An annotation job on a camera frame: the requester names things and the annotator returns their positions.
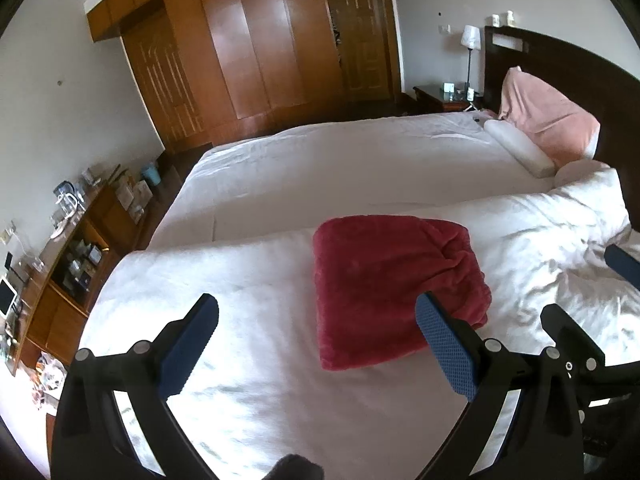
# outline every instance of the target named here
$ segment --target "blue trash can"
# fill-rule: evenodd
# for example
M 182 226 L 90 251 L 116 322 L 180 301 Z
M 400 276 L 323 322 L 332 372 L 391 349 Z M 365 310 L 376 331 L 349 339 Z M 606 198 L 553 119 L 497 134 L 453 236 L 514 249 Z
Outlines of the blue trash can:
M 160 173 L 154 162 L 147 164 L 142 170 L 140 170 L 142 177 L 152 186 L 160 184 Z

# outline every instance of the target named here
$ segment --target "lampshade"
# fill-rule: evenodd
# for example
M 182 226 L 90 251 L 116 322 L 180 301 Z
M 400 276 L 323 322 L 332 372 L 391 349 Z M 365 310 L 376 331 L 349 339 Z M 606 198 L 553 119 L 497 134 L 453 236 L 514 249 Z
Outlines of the lampshade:
M 480 50 L 480 29 L 473 25 L 465 25 L 460 44 L 473 50 Z

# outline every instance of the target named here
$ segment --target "red towel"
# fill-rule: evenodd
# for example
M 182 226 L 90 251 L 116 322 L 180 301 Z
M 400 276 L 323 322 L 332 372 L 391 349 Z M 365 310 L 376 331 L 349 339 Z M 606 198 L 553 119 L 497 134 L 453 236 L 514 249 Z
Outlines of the red towel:
M 353 216 L 314 235 L 318 346 L 325 370 L 374 365 L 427 346 L 415 300 L 433 292 L 474 328 L 491 291 L 465 227 L 413 216 Z

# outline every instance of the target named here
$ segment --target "table lamp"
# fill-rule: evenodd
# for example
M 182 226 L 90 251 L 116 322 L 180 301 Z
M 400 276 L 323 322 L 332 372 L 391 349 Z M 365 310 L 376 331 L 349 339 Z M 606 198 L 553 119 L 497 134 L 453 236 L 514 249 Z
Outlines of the table lamp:
M 480 29 L 474 27 L 473 25 L 465 25 L 465 31 L 462 33 L 462 40 L 460 40 L 460 44 L 466 46 L 469 49 L 469 67 L 466 72 L 466 85 L 465 85 L 465 94 L 469 90 L 469 80 L 471 78 L 471 51 L 480 50 L 481 41 L 480 41 Z

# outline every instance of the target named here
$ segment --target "white blanket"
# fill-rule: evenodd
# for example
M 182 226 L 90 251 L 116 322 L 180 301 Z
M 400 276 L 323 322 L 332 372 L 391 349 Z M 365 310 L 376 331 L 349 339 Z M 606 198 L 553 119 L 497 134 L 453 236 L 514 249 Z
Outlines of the white blanket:
M 149 248 L 553 187 L 553 179 L 527 173 L 475 116 L 313 124 L 215 148 L 193 168 Z
M 601 345 L 608 364 L 640 358 L 640 294 L 602 260 L 607 244 L 628 243 L 630 234 L 614 170 L 548 194 L 412 214 L 469 229 L 493 295 L 482 338 L 538 353 L 551 343 L 540 311 L 557 302 Z M 320 368 L 311 238 L 312 230 L 302 230 L 131 254 L 106 283 L 81 346 L 98 355 L 124 352 L 208 292 L 220 303 L 220 324 L 169 406 L 220 478 L 260 479 L 296 452 L 324 466 L 328 480 L 413 479 L 465 399 L 429 350 L 358 370 Z M 495 456 L 514 401 L 477 467 Z M 123 418 L 152 466 L 130 408 Z

